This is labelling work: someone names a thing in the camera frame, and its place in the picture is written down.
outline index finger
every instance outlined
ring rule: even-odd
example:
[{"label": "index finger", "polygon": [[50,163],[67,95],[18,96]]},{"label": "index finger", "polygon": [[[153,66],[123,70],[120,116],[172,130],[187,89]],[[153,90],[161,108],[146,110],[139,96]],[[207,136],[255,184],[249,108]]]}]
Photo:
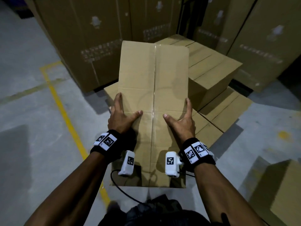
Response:
[{"label": "index finger", "polygon": [[185,117],[192,117],[192,104],[189,98],[186,98],[187,110]]},{"label": "index finger", "polygon": [[116,97],[114,99],[114,108],[116,111],[123,111],[121,93],[116,94]]}]

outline gray floor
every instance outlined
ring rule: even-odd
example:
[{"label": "gray floor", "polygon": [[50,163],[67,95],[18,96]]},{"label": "gray floor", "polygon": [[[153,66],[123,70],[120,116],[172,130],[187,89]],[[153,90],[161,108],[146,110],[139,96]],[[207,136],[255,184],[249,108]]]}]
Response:
[{"label": "gray floor", "polygon": [[[21,20],[1,1],[0,28],[0,222],[22,225],[82,157],[39,70],[59,60],[54,48],[34,18]],[[88,151],[107,130],[103,91],[83,95],[62,65],[47,73]],[[300,101],[278,81],[249,98],[254,103],[211,148],[217,167],[246,199],[267,165],[301,158]],[[127,211],[136,203],[109,186],[109,171],[109,198]],[[166,194],[207,217],[193,178],[186,189],[123,189],[140,201]],[[98,195],[86,225],[97,225],[104,213]]]}]

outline black wire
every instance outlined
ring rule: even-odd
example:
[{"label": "black wire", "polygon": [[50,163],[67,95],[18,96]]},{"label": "black wire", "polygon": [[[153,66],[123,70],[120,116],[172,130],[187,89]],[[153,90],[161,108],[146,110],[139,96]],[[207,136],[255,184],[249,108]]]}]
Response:
[{"label": "black wire", "polygon": [[113,180],[113,177],[112,177],[112,174],[113,174],[113,172],[115,172],[115,171],[120,171],[120,170],[117,169],[117,170],[113,170],[113,171],[111,172],[111,180],[112,180],[112,182],[114,183],[114,185],[117,187],[117,189],[120,190],[125,196],[127,196],[127,197],[129,197],[130,199],[134,200],[135,202],[138,202],[139,204],[146,205],[147,207],[151,208],[148,204],[136,200],[135,198],[131,197],[130,195],[128,195],[126,192],[124,192],[122,189],[119,188],[119,186],[116,184],[116,182]]},{"label": "black wire", "polygon": [[195,176],[190,175],[190,174],[187,174],[187,173],[180,172],[180,174],[182,174],[182,175],[188,175],[188,176],[190,176],[190,177],[194,177],[194,178],[195,178]]}]

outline yellow floor line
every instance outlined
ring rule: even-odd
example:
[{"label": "yellow floor line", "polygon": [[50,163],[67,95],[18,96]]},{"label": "yellow floor line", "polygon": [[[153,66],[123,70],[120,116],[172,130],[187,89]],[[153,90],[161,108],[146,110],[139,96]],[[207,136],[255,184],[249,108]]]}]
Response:
[{"label": "yellow floor line", "polygon": [[[80,152],[83,160],[85,160],[88,157],[88,153],[87,153],[84,145],[82,144],[82,142],[80,140],[80,137],[78,136],[76,130],[74,129],[74,127],[73,127],[73,125],[72,125],[72,123],[71,123],[71,121],[70,121],[70,119],[68,117],[68,114],[67,114],[67,112],[66,112],[66,110],[65,110],[65,108],[64,108],[64,106],[62,104],[62,101],[60,100],[57,92],[55,91],[55,88],[53,87],[53,85],[52,85],[52,83],[51,83],[51,81],[49,79],[49,76],[47,74],[47,71],[46,71],[47,69],[52,68],[52,67],[54,67],[56,65],[60,65],[60,64],[62,64],[61,61],[48,64],[46,66],[41,67],[40,71],[42,72],[42,74],[43,74],[43,76],[44,76],[44,78],[45,78],[45,80],[47,82],[47,85],[48,85],[48,87],[50,89],[52,97],[53,97],[55,103],[58,106],[58,109],[59,109],[59,111],[60,111],[60,113],[62,115],[62,118],[64,119],[64,121],[66,123],[66,126],[67,126],[67,128],[68,128],[71,136],[73,137],[73,140],[74,140],[75,144],[77,145],[77,148],[78,148],[78,150],[79,150],[79,152]],[[102,198],[104,204],[106,206],[108,206],[108,204],[110,203],[110,198],[109,198],[109,196],[107,194],[106,189],[103,186],[103,182],[100,185],[99,192],[100,192],[100,195],[101,195],[101,198]]]}]

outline qr code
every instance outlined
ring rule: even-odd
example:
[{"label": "qr code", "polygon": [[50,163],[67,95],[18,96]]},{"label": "qr code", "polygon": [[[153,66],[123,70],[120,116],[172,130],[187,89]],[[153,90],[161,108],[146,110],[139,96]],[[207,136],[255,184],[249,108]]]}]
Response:
[{"label": "qr code", "polygon": [[195,146],[194,148],[196,149],[196,151],[197,151],[198,153],[201,153],[202,151],[205,150],[201,144],[198,145],[198,146]]},{"label": "qr code", "polygon": [[173,165],[173,157],[168,157],[166,164],[167,165]]},{"label": "qr code", "polygon": [[96,141],[101,141],[106,136],[100,136]]},{"label": "qr code", "polygon": [[111,145],[114,143],[114,140],[112,140],[110,137],[106,138],[106,140],[104,141],[104,143],[106,145],[108,145],[108,147],[111,147]]},{"label": "qr code", "polygon": [[134,158],[133,157],[128,157],[128,164],[134,165]]},{"label": "qr code", "polygon": [[188,159],[192,159],[195,156],[195,154],[194,154],[194,152],[192,150],[190,150],[189,152],[187,152],[186,155],[187,155]]}]

